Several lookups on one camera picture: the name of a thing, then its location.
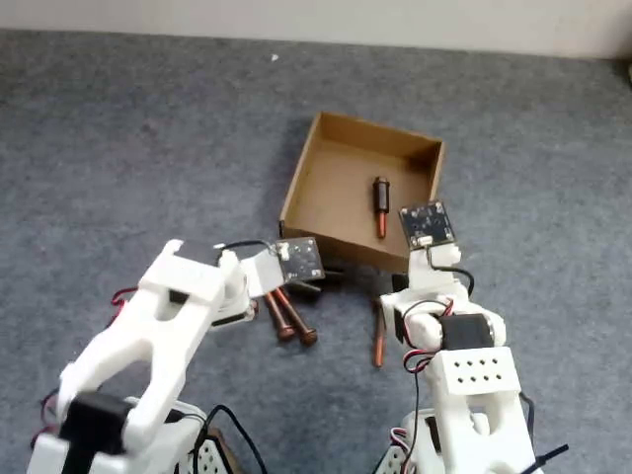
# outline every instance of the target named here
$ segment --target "black wire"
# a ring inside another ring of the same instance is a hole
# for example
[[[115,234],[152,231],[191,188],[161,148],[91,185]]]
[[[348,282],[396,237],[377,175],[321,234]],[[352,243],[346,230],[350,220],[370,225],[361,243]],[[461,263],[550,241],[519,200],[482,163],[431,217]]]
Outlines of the black wire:
[[[426,254],[428,255],[428,265],[431,266],[431,269],[437,270],[439,272],[454,272],[456,274],[465,275],[469,280],[467,283],[467,294],[469,296],[472,295],[472,292],[474,291],[474,276],[472,274],[470,274],[467,270],[457,267],[435,267],[433,265],[433,253],[431,252],[431,247],[428,247],[426,249]]]
[[[428,362],[426,362],[425,360],[420,360],[419,362],[417,362],[417,368],[419,368],[422,363]],[[408,454],[406,454],[404,462],[402,462],[402,469],[400,471],[400,474],[404,474],[404,468],[413,455],[413,449],[415,448],[415,443],[417,442],[417,427],[419,424],[419,372],[420,370],[415,370],[415,427],[413,428],[413,442],[411,442]]]
[[[208,414],[208,416],[206,417],[206,421],[202,425],[201,429],[199,430],[199,434],[197,435],[197,440],[194,446],[194,453],[193,453],[194,474],[199,474],[199,470],[198,470],[199,449],[201,448],[203,443],[207,439],[209,439],[209,437],[207,436],[208,427],[210,426],[210,422],[212,422],[213,418],[215,418],[215,415],[217,415],[217,413],[219,412],[224,412],[226,415],[228,415],[228,417],[230,417],[230,420],[235,425],[235,428],[237,429],[237,431],[245,439],[246,443],[248,444],[250,449],[253,451],[253,455],[255,456],[255,459],[257,459],[257,463],[259,464],[259,467],[261,468],[262,474],[268,474],[266,463],[262,459],[261,454],[259,453],[259,450],[255,446],[255,443],[252,441],[252,439],[250,438],[250,435],[246,432],[246,430],[244,430],[244,427],[241,426],[241,423],[239,423],[239,420],[237,420],[237,417],[235,416],[235,414],[230,410],[230,408],[228,408],[225,405],[217,405],[215,408],[213,408]]]
[[[440,304],[441,306],[443,306],[444,308],[447,308],[447,304],[445,304],[442,301],[438,301],[436,299],[422,299],[421,301],[417,301],[415,304],[410,305],[406,311],[404,311],[404,314],[402,315],[402,319],[405,319],[406,316],[408,315],[408,313],[410,313],[414,308],[416,308],[417,306],[419,306],[420,304],[426,304],[426,303],[436,303],[436,304]]]
[[[535,425],[535,402],[526,396],[524,392],[519,393],[520,400],[522,400],[529,407],[526,414],[526,429],[529,431],[529,437],[531,438],[531,446],[533,444],[533,426]]]
[[[569,445],[562,444],[561,446],[556,447],[555,449],[547,452],[546,454],[542,454],[541,456],[535,456],[535,462],[531,464],[529,467],[527,467],[526,469],[524,469],[522,472],[520,472],[520,474],[532,474],[533,472],[537,471],[540,467],[542,467],[544,464],[546,464],[547,461],[550,461],[555,456],[559,456],[560,454],[568,450],[569,450]]]
[[[236,242],[230,242],[228,244],[223,244],[222,247],[219,248],[219,254],[217,255],[216,264],[219,264],[219,259],[224,250],[236,249],[237,247],[252,247],[254,245],[263,245],[264,247],[268,247],[271,251],[274,250],[273,245],[270,242],[266,242],[261,239],[251,239],[251,240],[238,240]]]

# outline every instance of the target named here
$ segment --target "copper pin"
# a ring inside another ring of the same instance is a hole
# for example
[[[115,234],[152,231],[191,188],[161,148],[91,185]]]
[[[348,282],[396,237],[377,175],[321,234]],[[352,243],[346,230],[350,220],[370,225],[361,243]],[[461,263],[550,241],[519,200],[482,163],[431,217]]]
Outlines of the copper pin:
[[[386,346],[386,321],[382,305],[376,301],[373,304],[375,313],[375,337],[373,340],[373,365],[381,367],[384,363],[384,349]]]
[[[274,291],[275,298],[283,305],[285,311],[287,311],[287,317],[291,325],[298,331],[298,337],[300,342],[304,346],[311,346],[318,341],[318,333],[314,328],[310,328],[305,324],[303,319],[294,309],[294,306],[289,302],[289,298],[280,288]]]
[[[294,337],[294,328],[287,324],[285,318],[283,318],[273,294],[266,293],[264,294],[264,298],[266,299],[266,304],[270,310],[270,316],[273,318],[273,322],[275,323],[276,336],[280,341],[289,341]]]

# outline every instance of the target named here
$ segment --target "gray carpet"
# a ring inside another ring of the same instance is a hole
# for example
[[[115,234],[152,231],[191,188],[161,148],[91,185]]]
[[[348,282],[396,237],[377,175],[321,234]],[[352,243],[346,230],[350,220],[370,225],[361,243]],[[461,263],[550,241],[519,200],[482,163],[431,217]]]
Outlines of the gray carpet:
[[[278,54],[276,62],[271,54]],[[505,316],[549,473],[622,473],[630,444],[632,93],[607,62],[223,39],[0,33],[0,464],[24,472],[37,399],[164,242],[273,238],[321,110],[447,142],[440,196]],[[186,401],[231,406],[275,473],[367,473],[414,385],[369,364],[352,270],[303,312],[308,351],[264,312],[209,335]],[[108,389],[138,394],[146,367]],[[423,403],[429,401],[423,389]],[[221,421],[244,464],[247,449]]]

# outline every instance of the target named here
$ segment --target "white wall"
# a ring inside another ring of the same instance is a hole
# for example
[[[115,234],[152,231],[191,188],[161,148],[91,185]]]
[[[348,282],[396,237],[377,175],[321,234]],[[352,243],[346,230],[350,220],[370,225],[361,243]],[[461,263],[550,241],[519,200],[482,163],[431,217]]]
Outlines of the white wall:
[[[0,0],[0,27],[622,57],[632,0]]]

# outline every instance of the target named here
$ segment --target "black plastic part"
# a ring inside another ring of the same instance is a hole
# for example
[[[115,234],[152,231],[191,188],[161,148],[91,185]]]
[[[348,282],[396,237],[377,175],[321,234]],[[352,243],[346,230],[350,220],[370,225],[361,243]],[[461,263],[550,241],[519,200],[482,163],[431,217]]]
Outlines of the black plastic part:
[[[454,242],[454,231],[440,200],[423,205],[403,207],[399,216],[410,250],[417,250],[429,245],[441,245]],[[420,239],[432,237],[431,244]]]
[[[393,320],[395,322],[395,337],[400,343],[404,343],[404,318],[402,317],[402,312],[398,309],[395,309],[393,312]]]
[[[165,424],[177,423],[179,420],[181,420],[184,417],[185,417],[184,413],[182,413],[180,410],[176,410],[175,408],[172,408],[169,411],[169,415],[167,415],[167,419],[165,420]]]
[[[185,304],[189,296],[186,293],[182,293],[181,291],[176,291],[175,289],[169,290],[169,301],[176,304]]]
[[[373,211],[388,212],[390,210],[391,184],[384,178],[375,178],[373,182]]]
[[[217,259],[217,250],[212,245],[195,240],[186,240],[174,253],[183,259],[193,260],[207,265],[215,265]]]
[[[403,289],[408,288],[409,279],[406,274],[393,274],[391,275],[391,283],[393,284],[393,292],[397,293]]]
[[[492,348],[490,326],[482,314],[452,314],[440,318],[443,329],[442,347],[449,351]]]
[[[210,325],[213,328],[216,328],[218,326],[224,326],[226,324],[230,324],[230,323],[235,323],[237,321],[241,321],[242,319],[244,319],[244,315],[243,314],[236,314],[235,316],[228,316],[227,318],[218,319],[217,321],[213,321],[212,323],[210,323]]]
[[[97,452],[122,454],[122,429],[133,405],[101,392],[81,392],[70,403],[59,437],[69,442],[62,474],[87,474]]]
[[[438,428],[436,427],[436,418],[435,417],[427,417],[426,425],[428,425],[428,429],[431,431],[431,440],[433,441],[434,451],[437,454],[441,453],[441,442],[438,438]]]

